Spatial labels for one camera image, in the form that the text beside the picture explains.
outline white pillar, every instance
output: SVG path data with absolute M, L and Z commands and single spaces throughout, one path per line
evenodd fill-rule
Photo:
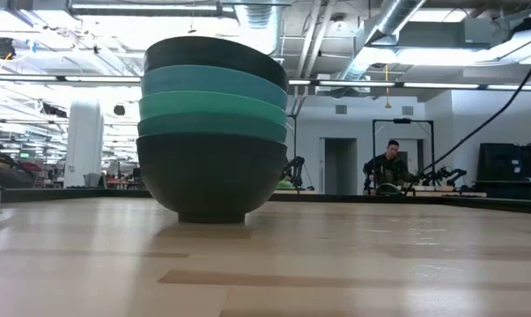
M 84 186 L 84 175 L 100 173 L 104 119 L 100 101 L 80 99 L 71 103 L 68 150 L 63 186 Z

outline stacked bowl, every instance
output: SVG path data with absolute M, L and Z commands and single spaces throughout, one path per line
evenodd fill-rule
M 136 143 L 153 197 L 183 222 L 242 222 L 284 167 L 287 89 L 278 63 L 236 42 L 148 48 Z

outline pipe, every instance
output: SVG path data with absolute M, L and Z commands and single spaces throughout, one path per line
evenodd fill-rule
M 263 54 L 277 51 L 281 7 L 275 5 L 234 5 L 238 21 L 250 31 L 252 46 Z
M 336 0 L 329 0 L 328 6 L 326 7 L 326 10 L 324 12 L 324 19 L 321 22 L 320 31 L 318 31 L 318 35 L 316 35 L 316 40 L 314 41 L 312 53 L 310 54 L 310 61 L 306 66 L 304 78 L 308 78 L 310 77 L 310 74 L 312 74 L 312 68 L 314 67 L 314 63 L 316 63 L 316 58 L 318 57 L 318 52 L 320 51 L 321 42 L 324 39 L 326 30 L 328 29 L 328 23 L 330 21 L 330 18 L 332 17 L 332 11 L 334 10 L 335 5 Z
M 408 23 L 425 0 L 385 0 L 380 7 L 377 29 L 385 35 L 394 35 Z
M 310 13 L 310 25 L 306 31 L 306 37 L 304 38 L 304 44 L 302 46 L 302 51 L 300 52 L 299 66 L 297 68 L 296 78 L 300 78 L 302 75 L 302 70 L 304 69 L 304 62 L 306 61 L 306 56 L 308 55 L 308 49 L 310 49 L 310 44 L 312 43 L 312 37 L 314 35 L 314 29 L 316 28 L 316 21 L 318 20 L 318 15 L 320 14 L 321 0 L 314 0 L 312 12 Z
M 358 81 L 371 66 L 369 63 L 361 63 L 362 48 L 373 41 L 389 35 L 399 33 L 408 23 L 412 16 L 425 3 L 425 0 L 385 0 L 381 5 L 380 14 L 375 17 L 378 22 L 375 24 L 375 30 L 364 30 L 370 34 L 362 37 L 362 44 L 358 48 L 355 58 L 345 67 L 340 74 L 340 80 Z

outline robotic arm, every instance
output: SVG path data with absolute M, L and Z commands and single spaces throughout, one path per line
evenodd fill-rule
M 302 187 L 302 166 L 304 165 L 304 158 L 295 157 L 289 161 L 283 169 L 281 180 L 287 176 L 291 178 L 291 183 L 295 188 Z

